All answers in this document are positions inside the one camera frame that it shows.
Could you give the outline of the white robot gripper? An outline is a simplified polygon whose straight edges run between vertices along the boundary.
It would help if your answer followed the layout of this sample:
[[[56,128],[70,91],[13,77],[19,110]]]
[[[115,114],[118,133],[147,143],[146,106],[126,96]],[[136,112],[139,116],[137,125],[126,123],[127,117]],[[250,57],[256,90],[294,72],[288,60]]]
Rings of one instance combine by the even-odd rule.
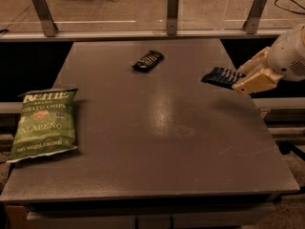
[[[263,68],[266,60],[271,69]],[[305,25],[298,25],[281,34],[270,48],[259,51],[237,71],[244,74],[233,84],[233,89],[240,94],[272,90],[282,78],[294,82],[304,80]]]

